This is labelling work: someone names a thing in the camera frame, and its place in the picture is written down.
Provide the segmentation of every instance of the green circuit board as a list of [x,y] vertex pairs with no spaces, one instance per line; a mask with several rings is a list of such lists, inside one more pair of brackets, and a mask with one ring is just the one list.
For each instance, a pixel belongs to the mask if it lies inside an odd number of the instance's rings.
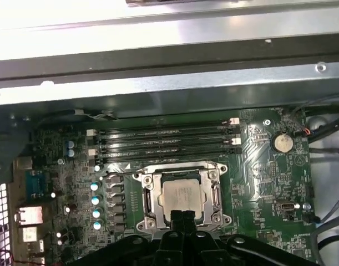
[[[223,238],[242,233],[315,261],[309,239],[315,225],[304,219],[314,212],[307,139],[294,137],[288,152],[277,151],[271,143],[277,134],[292,134],[304,124],[303,113],[292,118],[282,108],[265,108],[83,122],[36,131],[33,169],[46,184],[37,193],[44,197],[62,191],[53,203],[48,259],[70,262],[131,234],[150,237],[136,230],[144,218],[141,183],[123,175],[114,186],[102,178],[105,171],[214,161],[228,167],[220,183],[223,213],[232,223],[218,229]],[[95,165],[102,165],[102,174],[94,172]],[[102,184],[96,193],[90,190],[95,181]],[[116,193],[120,197],[115,202],[110,195]],[[101,195],[97,207],[104,210],[100,230],[93,226],[98,220],[92,216],[95,194]],[[77,208],[65,213],[70,198]],[[285,211],[284,203],[294,207]],[[76,228],[77,238],[57,245],[55,233],[64,227]],[[65,250],[70,255],[64,256]]]

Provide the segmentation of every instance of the metal panel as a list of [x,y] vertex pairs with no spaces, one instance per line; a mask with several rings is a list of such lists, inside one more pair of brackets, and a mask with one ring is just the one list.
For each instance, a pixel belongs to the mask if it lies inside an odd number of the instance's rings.
[[[319,116],[310,120],[309,126],[316,128],[333,121],[335,116]],[[339,131],[315,142],[311,147],[339,148]],[[311,155],[313,186],[315,189],[316,214],[324,217],[339,200],[339,155]],[[331,217],[339,216],[339,210]],[[339,234],[339,227],[320,235],[319,240]],[[339,265],[339,242],[326,246],[321,251],[326,265]]]
[[339,34],[198,43],[0,61],[0,88],[339,62]]
[[6,184],[0,185],[0,266],[12,264],[8,215],[8,197]]
[[112,109],[117,117],[135,117],[292,104],[339,93],[339,63],[325,67],[320,72],[308,64],[3,88],[0,115]]
[[[271,4],[271,1],[261,0],[247,1],[247,3],[249,4],[245,7],[246,2],[238,2],[236,8],[232,8],[235,6],[234,3],[215,2],[139,9],[113,8],[114,13],[118,12],[119,16],[112,13],[109,17],[102,18],[99,15],[98,23],[93,23],[92,26],[86,23],[0,30],[0,60],[339,32],[339,1],[283,1],[283,4]],[[89,10],[93,9],[95,12],[102,7],[96,6],[93,2],[92,4],[93,6],[77,7],[77,10],[79,13],[84,13],[84,10],[91,13]],[[4,16],[5,12],[2,12],[2,8],[6,7],[0,7],[0,14]],[[25,8],[29,7],[23,2],[21,10],[25,11]],[[35,8],[32,10],[36,18],[47,13],[54,14],[50,6],[36,5]],[[24,16],[20,9],[17,11],[18,15]],[[24,25],[23,20],[18,20],[19,27],[55,23],[50,17],[38,22],[35,21],[36,18],[28,20]],[[0,25],[4,25],[4,29],[16,27],[15,24],[10,24],[2,18],[0,18]]]

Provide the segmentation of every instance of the cable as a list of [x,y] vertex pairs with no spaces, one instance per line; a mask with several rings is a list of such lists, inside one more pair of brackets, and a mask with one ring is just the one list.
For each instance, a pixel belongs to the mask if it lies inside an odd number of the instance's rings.
[[313,143],[317,140],[330,136],[331,134],[337,132],[338,130],[339,130],[339,118],[313,131],[312,134],[308,136],[308,143]]
[[309,148],[311,154],[339,154],[339,148]]
[[105,119],[108,121],[116,120],[116,118],[113,116],[111,111],[102,111],[100,114],[97,113],[96,115],[92,115],[89,112],[90,111],[85,111],[82,109],[70,109],[70,110],[63,110],[63,111],[58,111],[58,112],[51,112],[47,114],[46,116],[42,117],[36,123],[36,127],[39,127],[41,124],[44,124],[45,122],[50,122],[54,119],[64,117],[64,116],[69,116],[69,115],[86,116],[94,120],[98,120],[98,119]]
[[295,107],[295,108],[291,111],[290,115],[291,115],[291,116],[294,116],[294,115],[295,115],[299,110],[301,110],[302,108],[305,108],[305,107],[310,106],[310,105],[312,105],[312,104],[318,104],[318,103],[320,103],[320,102],[322,102],[322,101],[332,100],[332,99],[334,99],[334,98],[339,98],[339,93],[331,94],[331,95],[327,95],[327,96],[324,96],[324,97],[321,97],[321,98],[318,98],[318,99],[315,99],[315,100],[307,101],[307,102],[305,102],[305,103],[303,103],[303,104],[301,104],[301,105]]
[[318,243],[318,249],[321,250],[325,246],[332,244],[334,242],[337,242],[337,241],[339,241],[339,236],[327,237]]
[[332,209],[326,214],[322,219],[321,223],[325,223],[337,210],[339,209],[339,200],[336,204],[332,207]]
[[320,266],[326,266],[325,263],[322,260],[322,257],[320,255],[320,251],[318,249],[318,242],[317,242],[317,236],[325,231],[328,231],[330,229],[333,229],[335,227],[339,226],[339,216],[322,224],[321,226],[317,227],[315,231],[313,231],[310,235],[311,237],[311,252],[317,259]]

